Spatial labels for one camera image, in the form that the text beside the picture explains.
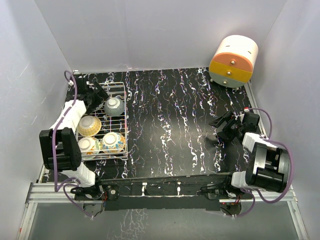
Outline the grey bowl red rim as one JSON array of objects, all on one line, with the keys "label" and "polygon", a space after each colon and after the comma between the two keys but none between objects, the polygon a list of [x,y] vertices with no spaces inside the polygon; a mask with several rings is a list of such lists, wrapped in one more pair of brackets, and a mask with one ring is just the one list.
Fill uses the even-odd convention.
[{"label": "grey bowl red rim", "polygon": [[110,117],[120,116],[125,111],[125,103],[117,97],[109,97],[104,104],[104,111]]}]

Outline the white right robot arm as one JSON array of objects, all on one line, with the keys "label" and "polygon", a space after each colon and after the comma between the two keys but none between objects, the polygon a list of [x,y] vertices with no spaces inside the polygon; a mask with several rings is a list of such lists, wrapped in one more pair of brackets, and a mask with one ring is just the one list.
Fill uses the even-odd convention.
[{"label": "white right robot arm", "polygon": [[223,185],[223,194],[233,199],[243,190],[265,190],[280,193],[281,199],[292,182],[292,158],[280,143],[271,143],[268,137],[257,132],[260,116],[249,108],[237,116],[227,111],[209,123],[218,129],[217,138],[223,143],[238,139],[250,153],[248,167],[234,172],[231,180]]}]

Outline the yellow sun pattern bowl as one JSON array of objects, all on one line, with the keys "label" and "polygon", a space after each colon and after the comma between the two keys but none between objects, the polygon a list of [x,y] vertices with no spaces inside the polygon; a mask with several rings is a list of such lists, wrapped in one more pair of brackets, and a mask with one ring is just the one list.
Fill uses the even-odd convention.
[{"label": "yellow sun pattern bowl", "polygon": [[101,127],[102,122],[98,117],[86,115],[80,119],[77,130],[84,137],[93,137],[101,130]]}]

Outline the orange blue swirl bowl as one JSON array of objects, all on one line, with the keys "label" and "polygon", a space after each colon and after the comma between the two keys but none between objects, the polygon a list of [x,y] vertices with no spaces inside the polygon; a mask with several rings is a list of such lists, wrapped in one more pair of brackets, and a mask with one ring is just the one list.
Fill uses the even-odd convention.
[{"label": "orange blue swirl bowl", "polygon": [[101,150],[106,154],[120,153],[125,149],[125,137],[118,132],[109,132],[100,141]]}]

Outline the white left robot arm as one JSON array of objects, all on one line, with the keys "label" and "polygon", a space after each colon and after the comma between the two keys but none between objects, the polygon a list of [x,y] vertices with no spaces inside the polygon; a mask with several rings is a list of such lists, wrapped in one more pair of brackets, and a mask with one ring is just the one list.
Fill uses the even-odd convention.
[{"label": "white left robot arm", "polygon": [[104,188],[97,183],[98,176],[82,162],[76,130],[81,118],[97,110],[109,95],[97,81],[89,83],[73,75],[66,79],[74,93],[65,102],[58,120],[50,129],[39,133],[43,164],[54,173],[55,192],[72,181],[84,195],[97,200]]}]

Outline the orange flower leaf bowl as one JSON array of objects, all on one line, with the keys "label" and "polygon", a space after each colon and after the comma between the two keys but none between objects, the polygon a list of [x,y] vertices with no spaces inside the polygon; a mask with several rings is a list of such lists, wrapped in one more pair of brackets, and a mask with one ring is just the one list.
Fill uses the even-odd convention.
[{"label": "orange flower leaf bowl", "polygon": [[101,150],[100,142],[94,137],[83,137],[77,143],[84,159],[93,159]]}]

